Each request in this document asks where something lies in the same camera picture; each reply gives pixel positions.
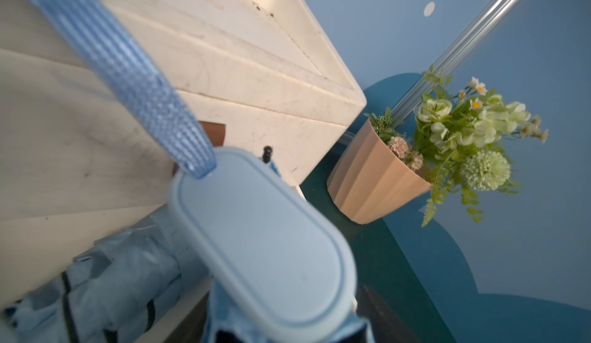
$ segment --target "flower bouquet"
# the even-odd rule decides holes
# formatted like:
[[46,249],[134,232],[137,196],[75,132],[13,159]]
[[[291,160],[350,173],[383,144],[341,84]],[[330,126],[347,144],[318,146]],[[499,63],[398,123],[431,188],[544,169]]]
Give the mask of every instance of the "flower bouquet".
[[539,116],[532,119],[523,103],[505,104],[478,79],[452,95],[445,89],[452,76],[440,78],[432,66],[423,75],[435,87],[414,110],[414,145],[395,131],[389,109],[379,117],[366,114],[368,121],[329,177],[331,198],[355,222],[376,220],[429,190],[423,227],[433,219],[436,205],[460,191],[462,204],[480,222],[477,192],[512,194],[521,187],[511,180],[501,138],[548,139]]
[[477,192],[517,192],[521,185],[511,180],[511,162],[501,147],[501,138],[535,137],[543,142],[548,130],[542,131],[542,119],[525,110],[525,104],[505,104],[495,90],[476,78],[456,95],[445,87],[452,80],[440,78],[429,71],[423,73],[431,81],[435,96],[423,95],[423,103],[414,110],[417,127],[414,149],[423,155],[431,170],[425,177],[432,183],[431,198],[423,226],[433,219],[436,205],[449,193],[462,192],[462,204],[475,222],[482,221]]

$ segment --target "blue wall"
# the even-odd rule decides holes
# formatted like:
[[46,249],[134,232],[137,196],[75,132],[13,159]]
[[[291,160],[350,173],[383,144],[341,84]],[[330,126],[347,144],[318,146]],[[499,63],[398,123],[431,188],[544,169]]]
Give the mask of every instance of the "blue wall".
[[[392,108],[422,77],[420,73],[401,73],[378,81],[364,90],[367,105],[364,112],[383,115],[386,107]],[[348,128],[350,132],[358,132],[367,118],[361,113]]]
[[[522,193],[457,196],[420,229],[419,198],[385,217],[458,342],[591,342],[591,0],[522,0],[454,70],[540,114],[550,139],[507,141]],[[405,128],[412,128],[412,123]]]
[[[392,75],[424,71],[490,0],[305,1],[365,89]],[[429,2],[435,10],[425,17]]]

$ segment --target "beige flower pot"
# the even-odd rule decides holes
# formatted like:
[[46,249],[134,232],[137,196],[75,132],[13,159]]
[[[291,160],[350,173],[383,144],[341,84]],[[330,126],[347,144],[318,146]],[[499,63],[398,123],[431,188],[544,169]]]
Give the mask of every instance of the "beige flower pot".
[[380,140],[369,120],[344,151],[327,186],[339,210],[358,224],[377,220],[431,189]]

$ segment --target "white daisy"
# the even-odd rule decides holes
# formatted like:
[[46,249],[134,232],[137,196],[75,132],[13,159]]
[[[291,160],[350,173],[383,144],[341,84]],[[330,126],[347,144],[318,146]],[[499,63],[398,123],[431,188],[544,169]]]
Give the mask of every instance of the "white daisy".
[[473,101],[470,101],[470,110],[479,110],[482,108],[482,102],[480,102],[480,100],[474,99]]
[[480,95],[485,95],[488,90],[484,87],[484,82],[479,82],[475,88],[476,92]]
[[478,87],[478,84],[480,84],[478,79],[476,79],[474,76],[472,76],[472,81],[470,81],[468,83],[468,88],[476,90],[476,88]]
[[542,117],[536,115],[534,116],[534,119],[531,120],[531,123],[534,124],[536,127],[539,127],[540,124],[542,123]]

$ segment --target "umbrella strap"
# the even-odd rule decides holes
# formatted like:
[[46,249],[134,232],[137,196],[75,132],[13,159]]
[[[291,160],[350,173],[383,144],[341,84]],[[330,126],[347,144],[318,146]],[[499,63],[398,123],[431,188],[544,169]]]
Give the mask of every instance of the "umbrella strap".
[[28,1],[181,168],[200,179],[216,167],[195,116],[100,0]]

